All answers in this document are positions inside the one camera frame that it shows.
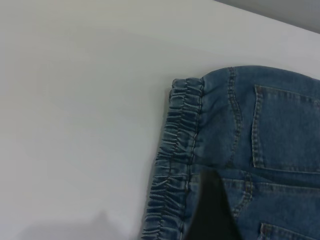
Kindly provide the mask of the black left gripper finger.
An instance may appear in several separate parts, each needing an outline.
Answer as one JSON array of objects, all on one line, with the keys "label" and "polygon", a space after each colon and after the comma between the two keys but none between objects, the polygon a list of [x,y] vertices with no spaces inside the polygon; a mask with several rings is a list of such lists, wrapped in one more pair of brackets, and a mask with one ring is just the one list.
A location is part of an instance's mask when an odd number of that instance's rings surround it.
[{"label": "black left gripper finger", "polygon": [[185,240],[241,240],[223,181],[216,171],[200,174],[197,205]]}]

